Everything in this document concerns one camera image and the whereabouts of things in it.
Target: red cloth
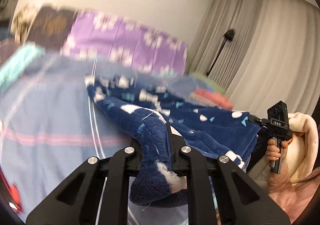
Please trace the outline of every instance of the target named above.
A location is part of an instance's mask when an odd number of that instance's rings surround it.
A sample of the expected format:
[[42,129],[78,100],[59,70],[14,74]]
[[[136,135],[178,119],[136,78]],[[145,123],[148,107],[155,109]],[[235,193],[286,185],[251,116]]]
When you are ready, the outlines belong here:
[[226,97],[219,93],[213,93],[201,88],[197,88],[193,93],[195,95],[195,99],[198,97],[202,99],[202,101],[204,101],[203,99],[208,100],[212,102],[213,105],[217,105],[223,109],[233,109],[233,104]]

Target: black handle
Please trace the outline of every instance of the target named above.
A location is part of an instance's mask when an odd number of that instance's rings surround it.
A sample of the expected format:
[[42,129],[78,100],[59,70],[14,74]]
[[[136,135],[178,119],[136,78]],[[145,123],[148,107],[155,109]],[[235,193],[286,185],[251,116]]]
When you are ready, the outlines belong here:
[[[282,140],[279,139],[279,138],[275,138],[275,137],[272,137],[272,139],[275,141],[275,145],[280,149],[280,153],[282,154],[282,150],[283,150],[282,146],[281,146]],[[282,162],[281,157],[276,161],[270,161],[270,166],[271,166],[271,172],[272,173],[280,174],[280,172],[281,172],[281,162]]]

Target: green cloth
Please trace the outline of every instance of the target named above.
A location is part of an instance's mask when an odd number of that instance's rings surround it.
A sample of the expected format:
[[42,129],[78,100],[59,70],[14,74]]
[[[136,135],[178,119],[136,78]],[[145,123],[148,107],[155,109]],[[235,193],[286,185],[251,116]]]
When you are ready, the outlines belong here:
[[44,48],[25,44],[18,48],[0,68],[0,94],[20,77],[25,68],[37,57],[44,54]]
[[203,75],[203,74],[201,74],[199,72],[193,72],[193,73],[191,73],[191,76],[193,76],[194,78],[200,79],[203,82],[207,83],[217,93],[220,93],[222,95],[224,95],[226,93],[226,91],[222,87],[220,87],[217,83],[215,83],[211,79],[208,79],[205,75]]

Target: lamp head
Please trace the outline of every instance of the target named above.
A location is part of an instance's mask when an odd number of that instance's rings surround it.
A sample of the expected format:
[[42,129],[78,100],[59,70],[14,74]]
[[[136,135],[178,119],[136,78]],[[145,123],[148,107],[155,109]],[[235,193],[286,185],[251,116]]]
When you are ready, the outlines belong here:
[[235,30],[234,29],[229,29],[224,34],[224,37],[229,41],[233,41],[234,36],[235,36]]

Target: navy blue fleece blanket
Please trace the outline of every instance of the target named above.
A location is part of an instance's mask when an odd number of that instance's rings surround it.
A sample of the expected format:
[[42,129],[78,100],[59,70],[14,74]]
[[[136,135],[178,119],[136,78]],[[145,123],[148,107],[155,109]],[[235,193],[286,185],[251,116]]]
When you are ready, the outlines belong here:
[[134,78],[87,76],[90,99],[119,129],[139,141],[143,160],[131,186],[130,200],[138,205],[175,207],[187,204],[185,177],[171,168],[166,122],[172,133],[204,156],[228,156],[240,168],[249,158],[260,127],[248,121],[249,112],[202,107],[176,97],[163,86],[138,87]]

